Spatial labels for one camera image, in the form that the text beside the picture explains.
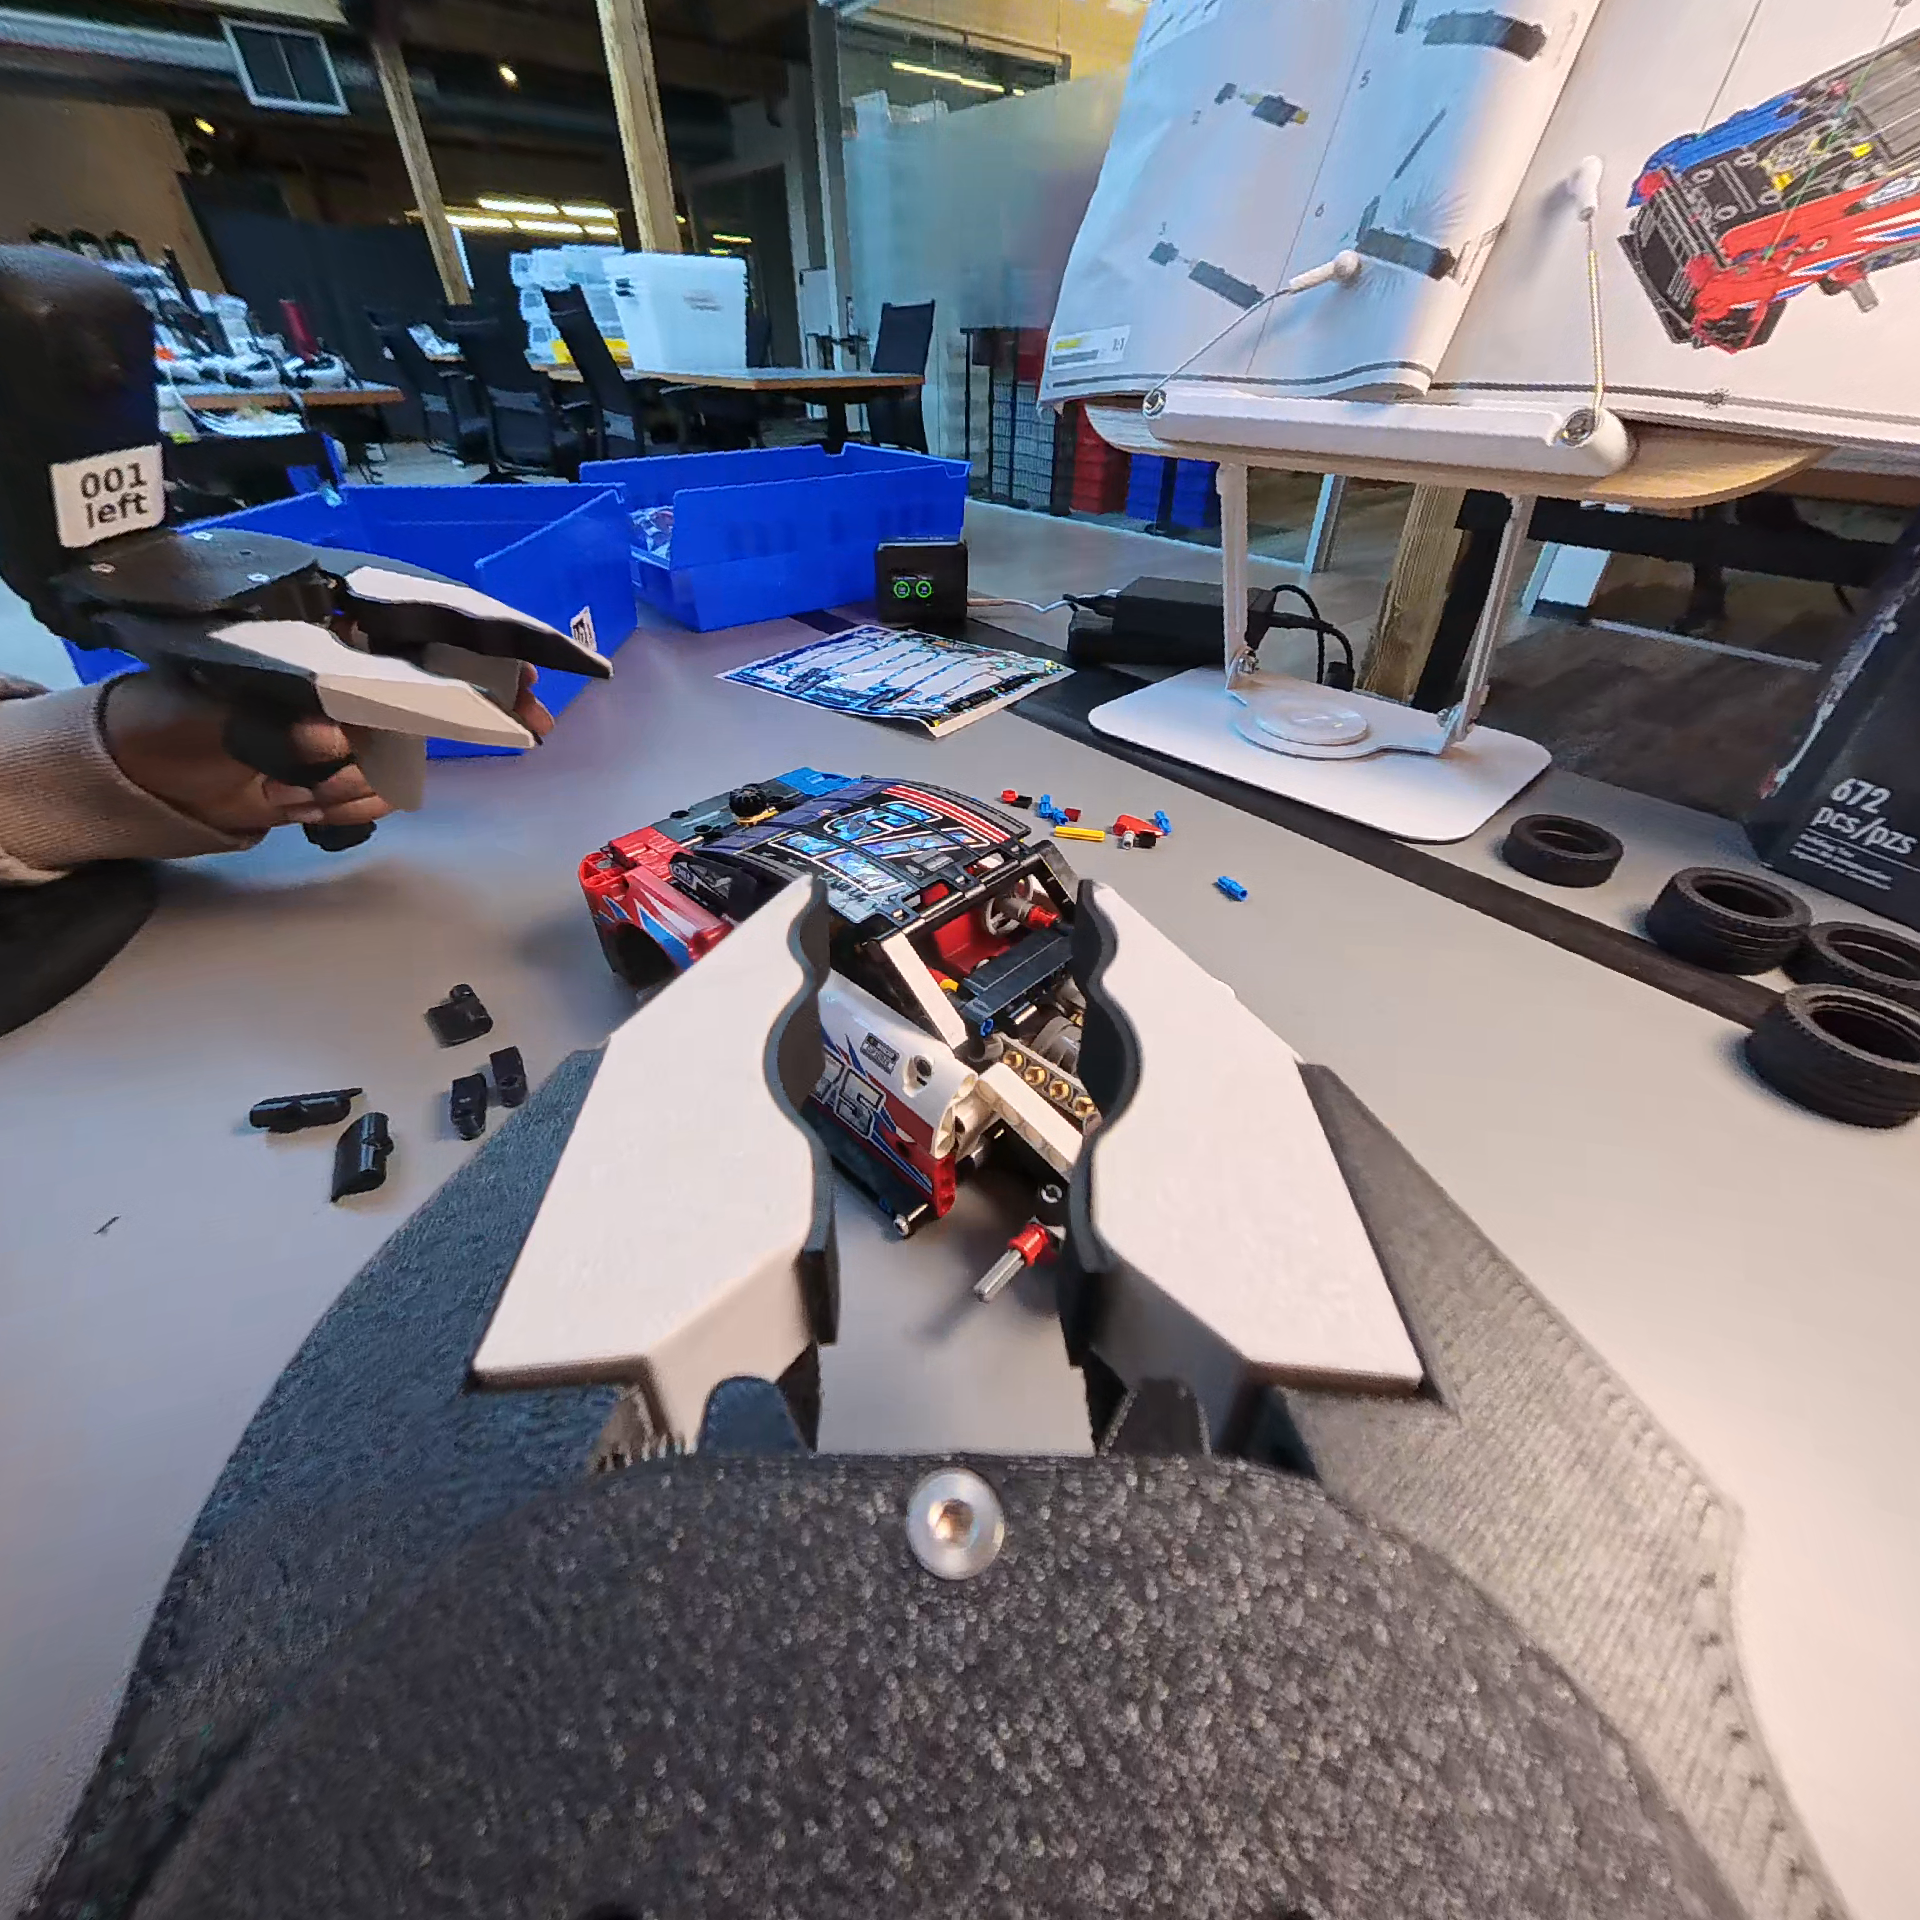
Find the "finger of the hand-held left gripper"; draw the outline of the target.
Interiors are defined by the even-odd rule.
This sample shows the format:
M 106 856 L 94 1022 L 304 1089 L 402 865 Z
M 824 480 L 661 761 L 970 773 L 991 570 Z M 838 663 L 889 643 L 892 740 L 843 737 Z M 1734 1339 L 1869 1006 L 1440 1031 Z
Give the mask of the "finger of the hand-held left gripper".
M 612 663 L 569 632 L 439 576 L 337 566 L 337 607 L 363 651 L 475 688 L 519 688 L 523 672 L 610 680 Z
M 536 747 L 533 732 L 481 686 L 347 646 L 317 622 L 239 621 L 209 628 L 206 663 L 238 674 L 243 688 L 304 701 L 342 727 L 510 752 Z

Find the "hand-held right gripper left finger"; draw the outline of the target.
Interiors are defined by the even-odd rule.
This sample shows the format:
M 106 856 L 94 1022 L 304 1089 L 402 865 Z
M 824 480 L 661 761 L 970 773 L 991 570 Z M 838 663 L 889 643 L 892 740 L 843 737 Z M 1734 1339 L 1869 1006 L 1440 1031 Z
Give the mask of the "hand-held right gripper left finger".
M 715 1388 L 766 1381 L 817 1445 L 835 1185 L 803 1107 L 827 964 L 824 884 L 792 880 L 612 1033 L 475 1387 L 632 1388 L 656 1439 L 694 1445 Z

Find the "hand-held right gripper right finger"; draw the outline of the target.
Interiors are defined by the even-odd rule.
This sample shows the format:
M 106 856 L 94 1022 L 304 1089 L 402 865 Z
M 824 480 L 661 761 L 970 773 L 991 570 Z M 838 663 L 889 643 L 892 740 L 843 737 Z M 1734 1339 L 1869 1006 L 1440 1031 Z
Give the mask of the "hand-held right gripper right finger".
M 1416 1339 L 1299 1055 L 1106 880 L 1077 889 L 1070 970 L 1096 1124 L 1060 1313 L 1089 1385 L 1186 1388 L 1222 1452 L 1275 1388 L 1416 1397 Z

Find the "labelled blue plastic bin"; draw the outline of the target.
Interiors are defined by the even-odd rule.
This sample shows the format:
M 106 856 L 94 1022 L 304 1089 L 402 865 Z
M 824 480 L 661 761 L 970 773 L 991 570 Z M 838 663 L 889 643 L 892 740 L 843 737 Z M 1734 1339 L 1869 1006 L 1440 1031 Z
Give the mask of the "labelled blue plastic bin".
M 604 661 L 636 625 L 627 523 L 610 489 L 342 487 L 204 516 L 196 529 L 304 542 L 339 566 L 439 574 Z

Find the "lego race car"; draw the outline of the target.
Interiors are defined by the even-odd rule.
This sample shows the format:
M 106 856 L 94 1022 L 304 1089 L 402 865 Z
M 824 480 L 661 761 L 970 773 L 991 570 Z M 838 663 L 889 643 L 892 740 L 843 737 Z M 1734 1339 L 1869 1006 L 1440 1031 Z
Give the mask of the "lego race car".
M 827 909 L 821 1070 L 805 1121 L 914 1236 L 979 1169 L 1028 1218 L 972 1286 L 993 1302 L 1054 1258 L 1102 1115 L 1084 1079 L 1077 877 L 1013 800 L 796 769 L 675 808 L 588 852 L 577 884 L 610 972 L 661 988 L 794 883 Z

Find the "person's left forearm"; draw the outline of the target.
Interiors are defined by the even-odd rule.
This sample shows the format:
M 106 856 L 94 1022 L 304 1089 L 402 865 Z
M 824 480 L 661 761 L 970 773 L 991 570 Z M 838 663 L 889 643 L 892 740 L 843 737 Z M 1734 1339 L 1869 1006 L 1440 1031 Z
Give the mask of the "person's left forearm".
M 108 750 L 101 688 L 1 680 L 1 884 L 135 856 L 148 806 Z

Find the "small coloured lego pieces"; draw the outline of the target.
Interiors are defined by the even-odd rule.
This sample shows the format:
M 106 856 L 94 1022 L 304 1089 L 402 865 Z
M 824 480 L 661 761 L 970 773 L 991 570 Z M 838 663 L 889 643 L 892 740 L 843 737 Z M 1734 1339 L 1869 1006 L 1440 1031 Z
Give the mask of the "small coloured lego pieces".
M 1056 822 L 1077 822 L 1082 827 L 1099 829 L 1107 835 L 1097 847 L 1118 847 L 1122 851 L 1150 851 L 1160 847 L 1172 833 L 1170 817 L 1154 813 L 1150 817 L 1138 817 L 1129 813 L 1118 813 L 1111 822 L 1097 825 L 1092 818 L 1084 818 L 1084 813 L 1077 806 L 1068 806 L 1058 803 L 1052 794 L 1028 794 L 1016 786 L 1006 786 L 995 794 L 998 805 L 1007 810 L 1029 814 L 1043 835 L 1052 836 L 1050 827 Z

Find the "black rubber lego tire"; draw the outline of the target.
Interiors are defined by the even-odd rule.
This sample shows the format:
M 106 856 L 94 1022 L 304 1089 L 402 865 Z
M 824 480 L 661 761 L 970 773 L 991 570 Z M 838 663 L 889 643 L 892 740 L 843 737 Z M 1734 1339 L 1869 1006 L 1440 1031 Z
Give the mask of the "black rubber lego tire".
M 1555 813 L 1524 814 L 1500 841 L 1500 860 L 1544 886 L 1587 893 L 1619 871 L 1621 841 L 1593 822 Z
M 1750 1069 L 1796 1107 L 1861 1130 L 1918 1117 L 1918 1014 L 1829 983 L 1799 985 L 1755 1020 Z
M 1806 942 L 1812 907 L 1763 877 L 1691 866 L 1668 877 L 1644 913 L 1661 952 L 1722 976 L 1781 970 Z
M 1799 986 L 1846 988 L 1911 1013 L 1920 1006 L 1918 939 L 1882 925 L 1812 925 L 1784 972 Z

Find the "black lego set box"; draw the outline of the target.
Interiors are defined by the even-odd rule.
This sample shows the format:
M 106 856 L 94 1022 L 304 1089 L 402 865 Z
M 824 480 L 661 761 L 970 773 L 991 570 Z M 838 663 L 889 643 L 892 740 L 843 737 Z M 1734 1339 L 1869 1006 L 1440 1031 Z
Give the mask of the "black lego set box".
M 1852 621 L 1741 825 L 1757 862 L 1918 929 L 1918 525 Z

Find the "lego instruction booklet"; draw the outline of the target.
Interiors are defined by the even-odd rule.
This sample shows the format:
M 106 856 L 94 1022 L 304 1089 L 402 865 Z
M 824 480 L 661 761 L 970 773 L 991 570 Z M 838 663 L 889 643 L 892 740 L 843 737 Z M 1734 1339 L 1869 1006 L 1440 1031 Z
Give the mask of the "lego instruction booklet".
M 1915 4 L 1154 4 L 1043 405 L 1604 476 L 1915 446 Z

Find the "cluttered wooden workbench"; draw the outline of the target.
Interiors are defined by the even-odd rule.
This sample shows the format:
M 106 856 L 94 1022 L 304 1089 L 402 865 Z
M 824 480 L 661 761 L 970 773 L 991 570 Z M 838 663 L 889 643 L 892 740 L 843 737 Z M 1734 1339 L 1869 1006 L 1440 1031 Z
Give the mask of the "cluttered wooden workbench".
M 329 350 L 264 333 L 228 294 L 192 291 L 154 323 L 158 424 L 174 443 L 274 438 L 317 427 L 344 440 L 385 437 L 402 389 L 360 378 Z

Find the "group of black office chairs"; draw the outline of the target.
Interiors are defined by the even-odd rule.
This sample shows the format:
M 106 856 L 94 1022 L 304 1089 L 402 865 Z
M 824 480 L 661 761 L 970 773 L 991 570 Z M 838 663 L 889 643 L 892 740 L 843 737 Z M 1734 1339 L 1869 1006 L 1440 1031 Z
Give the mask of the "group of black office chairs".
M 825 443 L 824 408 L 799 399 L 690 391 L 658 399 L 627 386 L 613 370 L 626 365 L 588 316 L 562 333 L 569 358 L 556 365 L 511 352 L 506 325 L 488 316 L 447 321 L 443 350 L 423 349 L 380 306 L 363 319 L 402 396 L 417 406 L 428 445 L 492 480 L 577 478 L 592 460 L 648 458 L 660 421 L 671 427 L 671 453 L 731 453 L 759 449 L 771 414 L 803 406 L 821 414 Z M 854 405 L 847 417 L 866 414 L 870 445 L 924 454 L 924 391 Z

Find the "white air vent grille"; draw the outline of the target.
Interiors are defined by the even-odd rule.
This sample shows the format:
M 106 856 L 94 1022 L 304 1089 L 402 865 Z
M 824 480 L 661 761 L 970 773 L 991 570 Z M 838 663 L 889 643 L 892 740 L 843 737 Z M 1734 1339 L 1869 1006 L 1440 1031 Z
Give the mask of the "white air vent grille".
M 307 119 L 347 117 L 345 91 L 320 32 L 234 17 L 220 20 L 220 32 L 252 108 Z

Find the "white storage box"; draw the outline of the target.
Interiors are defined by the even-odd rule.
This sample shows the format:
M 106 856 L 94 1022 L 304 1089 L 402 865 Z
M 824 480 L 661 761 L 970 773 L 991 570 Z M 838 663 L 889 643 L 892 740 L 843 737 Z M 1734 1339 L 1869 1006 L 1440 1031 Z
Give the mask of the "white storage box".
M 731 253 L 620 253 L 604 268 L 629 372 L 744 372 L 750 271 Z

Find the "long wooden table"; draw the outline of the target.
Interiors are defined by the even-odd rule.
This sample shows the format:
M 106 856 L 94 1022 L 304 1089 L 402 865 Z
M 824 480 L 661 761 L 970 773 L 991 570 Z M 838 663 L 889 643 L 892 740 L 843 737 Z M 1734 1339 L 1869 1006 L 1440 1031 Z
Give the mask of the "long wooden table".
M 825 451 L 839 454 L 849 445 L 849 408 L 866 408 L 876 399 L 918 396 L 925 386 L 924 372 L 881 370 L 825 370 L 825 368 L 725 368 L 710 372 L 660 372 L 632 367 L 613 367 L 613 372 L 632 389 L 646 391 L 660 401 L 669 393 L 694 395 L 748 395 L 755 399 L 787 399 L 817 406 L 825 417 Z

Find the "black wrist rest pad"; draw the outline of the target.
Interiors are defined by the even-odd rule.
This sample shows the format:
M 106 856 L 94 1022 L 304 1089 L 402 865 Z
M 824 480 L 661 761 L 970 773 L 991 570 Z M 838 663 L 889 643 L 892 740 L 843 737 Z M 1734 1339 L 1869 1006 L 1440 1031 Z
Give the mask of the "black wrist rest pad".
M 87 986 L 158 905 L 145 860 L 92 862 L 49 880 L 1 884 L 1 1036 Z

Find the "white document stand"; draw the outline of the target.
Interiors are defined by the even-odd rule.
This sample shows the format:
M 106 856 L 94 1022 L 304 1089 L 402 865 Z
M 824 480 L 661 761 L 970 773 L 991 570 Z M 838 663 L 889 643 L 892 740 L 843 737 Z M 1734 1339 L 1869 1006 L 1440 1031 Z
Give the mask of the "white document stand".
M 1129 453 L 1217 467 L 1222 580 L 1245 587 L 1245 494 L 1255 468 L 1318 468 L 1484 493 L 1506 505 L 1489 587 L 1472 612 L 1459 693 L 1434 713 L 1260 668 L 1245 619 L 1226 621 L 1226 664 L 1186 670 L 1092 713 L 1099 734 L 1254 791 L 1418 845 L 1484 827 L 1547 767 L 1547 750 L 1480 727 L 1487 674 L 1530 516 L 1596 511 L 1668 521 L 1804 478 L 1915 471 L 1915 372 L 1900 372 L 1895 323 L 1915 298 L 1872 278 L 1818 291 L 1816 312 L 1767 349 L 1725 357 L 1663 337 L 1614 250 L 1593 193 L 1598 161 L 1519 197 L 1420 396 L 1284 396 L 1252 375 L 1186 370 L 1139 401 L 1097 405 L 1093 424 Z

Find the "holographic sticker sheet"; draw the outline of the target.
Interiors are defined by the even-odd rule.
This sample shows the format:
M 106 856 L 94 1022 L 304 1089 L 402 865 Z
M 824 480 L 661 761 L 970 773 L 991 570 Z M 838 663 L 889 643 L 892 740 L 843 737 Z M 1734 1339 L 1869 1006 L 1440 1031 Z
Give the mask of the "holographic sticker sheet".
M 1072 672 L 1058 658 L 1018 649 L 866 622 L 740 664 L 719 680 L 943 739 Z

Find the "black device with green lights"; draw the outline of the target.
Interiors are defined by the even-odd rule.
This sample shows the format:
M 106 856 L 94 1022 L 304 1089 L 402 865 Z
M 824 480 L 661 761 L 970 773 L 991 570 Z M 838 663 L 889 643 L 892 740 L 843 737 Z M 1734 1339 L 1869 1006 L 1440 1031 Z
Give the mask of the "black device with green lights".
M 896 628 L 955 638 L 970 612 L 967 542 L 880 542 L 873 550 L 873 611 Z

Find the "black power adapter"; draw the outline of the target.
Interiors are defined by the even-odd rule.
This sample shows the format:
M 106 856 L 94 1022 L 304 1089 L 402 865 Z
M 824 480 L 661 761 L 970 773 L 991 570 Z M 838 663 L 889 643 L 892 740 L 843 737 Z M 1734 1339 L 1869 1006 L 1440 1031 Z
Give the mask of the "black power adapter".
M 1229 661 L 1219 584 L 1135 578 L 1068 598 L 1066 663 L 1084 668 L 1224 668 Z

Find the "small parts drawer cabinet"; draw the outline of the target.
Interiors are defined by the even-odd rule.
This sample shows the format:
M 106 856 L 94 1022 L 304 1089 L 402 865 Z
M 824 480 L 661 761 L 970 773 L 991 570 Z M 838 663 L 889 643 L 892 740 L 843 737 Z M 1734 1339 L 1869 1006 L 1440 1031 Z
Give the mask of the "small parts drawer cabinet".
M 989 505 L 1062 519 L 1125 521 L 1160 536 L 1210 536 L 1219 525 L 1216 468 L 1107 445 L 1079 403 L 1042 406 L 1046 334 L 964 326 L 955 349 L 957 417 L 970 491 Z

